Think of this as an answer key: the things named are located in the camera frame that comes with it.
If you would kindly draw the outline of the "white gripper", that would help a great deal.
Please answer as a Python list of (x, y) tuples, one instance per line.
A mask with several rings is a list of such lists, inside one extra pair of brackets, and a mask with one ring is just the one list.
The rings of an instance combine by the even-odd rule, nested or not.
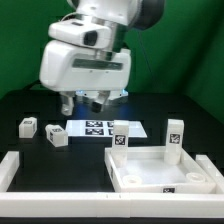
[(71, 116), (74, 92), (99, 91), (91, 105), (93, 112), (101, 112), (110, 92), (124, 89), (129, 81), (131, 56), (129, 49), (115, 53), (111, 61), (97, 60), (93, 49), (60, 41), (50, 41), (44, 50), (40, 81), (50, 90), (61, 92), (62, 109)]

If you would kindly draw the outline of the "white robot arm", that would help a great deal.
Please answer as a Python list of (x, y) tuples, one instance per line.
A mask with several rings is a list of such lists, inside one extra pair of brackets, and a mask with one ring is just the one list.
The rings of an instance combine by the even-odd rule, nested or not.
[(126, 32), (155, 25), (165, 0), (67, 0), (75, 9), (50, 25), (52, 40), (43, 53), (40, 81), (58, 92), (62, 113), (73, 113), (73, 98), (82, 95), (100, 112), (121, 98), (131, 70), (131, 52), (124, 47)]

